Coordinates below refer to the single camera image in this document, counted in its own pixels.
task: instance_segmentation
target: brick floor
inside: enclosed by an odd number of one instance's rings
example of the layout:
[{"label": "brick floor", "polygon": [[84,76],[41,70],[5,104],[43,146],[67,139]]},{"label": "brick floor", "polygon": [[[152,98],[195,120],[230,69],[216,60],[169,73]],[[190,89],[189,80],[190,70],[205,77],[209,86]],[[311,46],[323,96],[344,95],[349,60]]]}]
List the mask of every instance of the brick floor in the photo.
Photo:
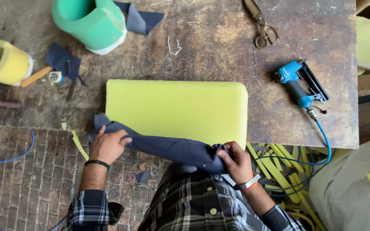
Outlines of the brick floor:
[{"label": "brick floor", "polygon": [[[67,213],[78,192],[85,159],[66,131],[34,129],[35,142],[23,158],[0,164],[0,228],[2,230],[48,230]],[[81,141],[84,134],[79,134]],[[0,126],[0,160],[9,160],[28,150],[31,130]],[[127,150],[111,167],[106,180],[110,202],[125,207],[115,230],[136,230],[156,191],[169,161]],[[138,185],[135,175],[149,170],[147,185]]]}]

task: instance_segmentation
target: silver bangle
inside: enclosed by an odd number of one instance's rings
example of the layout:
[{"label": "silver bangle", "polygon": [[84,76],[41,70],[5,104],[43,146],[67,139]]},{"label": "silver bangle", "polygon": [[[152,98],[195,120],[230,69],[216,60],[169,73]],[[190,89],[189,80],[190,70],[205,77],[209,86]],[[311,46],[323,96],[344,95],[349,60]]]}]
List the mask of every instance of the silver bangle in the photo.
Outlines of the silver bangle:
[{"label": "silver bangle", "polygon": [[261,176],[259,174],[255,174],[254,178],[252,178],[250,181],[246,182],[243,185],[235,185],[234,189],[236,191],[247,189],[250,186],[252,186],[256,181],[258,181],[260,178],[261,178]]}]

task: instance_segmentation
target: brass scissors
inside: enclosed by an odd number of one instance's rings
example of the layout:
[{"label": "brass scissors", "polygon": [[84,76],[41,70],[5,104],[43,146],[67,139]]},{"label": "brass scissors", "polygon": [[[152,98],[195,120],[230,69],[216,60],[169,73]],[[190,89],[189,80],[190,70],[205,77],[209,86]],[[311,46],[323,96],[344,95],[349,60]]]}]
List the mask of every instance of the brass scissors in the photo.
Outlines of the brass scissors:
[{"label": "brass scissors", "polygon": [[[254,19],[258,22],[261,28],[261,35],[255,39],[255,45],[261,49],[265,48],[268,45],[268,43],[270,43],[271,45],[274,45],[276,43],[276,40],[279,39],[278,33],[276,32],[275,28],[266,24],[264,16],[262,15],[261,10],[257,6],[257,4],[254,2],[254,0],[244,0],[244,2],[245,2],[246,7],[251,12],[252,17],[254,17]],[[271,29],[273,31],[273,33],[275,34],[275,41],[271,41],[266,29]],[[260,40],[264,41],[265,43],[264,46],[259,45]]]}]

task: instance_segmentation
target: wooden workbench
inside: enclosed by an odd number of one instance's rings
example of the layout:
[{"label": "wooden workbench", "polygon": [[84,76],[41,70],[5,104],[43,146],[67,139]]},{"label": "wooden workbench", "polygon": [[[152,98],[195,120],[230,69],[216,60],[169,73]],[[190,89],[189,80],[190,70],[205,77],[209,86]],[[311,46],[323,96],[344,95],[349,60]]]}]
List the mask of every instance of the wooden workbench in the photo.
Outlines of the wooden workbench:
[{"label": "wooden workbench", "polygon": [[[323,146],[316,123],[296,106],[285,87],[274,84],[270,72],[293,60],[308,65],[331,97],[319,114],[333,147],[358,147],[355,1],[257,0],[280,39],[258,49],[259,27],[241,0],[143,0],[141,11],[163,12],[165,18],[148,36],[128,32],[110,54],[90,53],[60,31],[51,18],[51,0],[0,0],[0,39],[8,40],[34,58],[34,72],[56,42],[82,59],[81,76],[89,85],[75,87],[66,102],[70,81],[51,87],[42,80],[28,88],[0,87],[0,99],[23,102],[19,111],[0,108],[0,124],[60,129],[88,129],[94,113],[104,111],[105,83],[110,78],[239,81],[249,93],[248,141]],[[176,40],[182,50],[172,51]],[[215,107],[226,110],[226,105]]]}]

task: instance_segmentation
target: wristband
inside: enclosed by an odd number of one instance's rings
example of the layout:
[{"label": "wristband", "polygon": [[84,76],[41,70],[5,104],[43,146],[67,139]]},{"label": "wristband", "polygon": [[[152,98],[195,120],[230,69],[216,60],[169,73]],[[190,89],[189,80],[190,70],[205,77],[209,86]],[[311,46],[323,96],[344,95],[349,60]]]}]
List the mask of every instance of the wristband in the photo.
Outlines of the wristband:
[{"label": "wristband", "polygon": [[258,181],[256,181],[253,185],[249,186],[248,188],[244,189],[244,190],[241,190],[241,192],[245,192],[245,191],[248,191],[250,190],[251,188],[253,188],[255,185],[257,185]]},{"label": "wristband", "polygon": [[102,162],[100,160],[88,160],[85,162],[84,166],[86,166],[87,164],[100,164],[100,165],[103,165],[106,167],[106,170],[109,171],[109,164],[105,163],[105,162]]},{"label": "wristband", "polygon": [[259,174],[254,174],[254,178],[252,178],[250,181],[246,182],[243,185],[235,185],[234,190],[239,191],[239,190],[245,190],[248,189],[249,187],[253,186],[259,179],[260,179]]}]

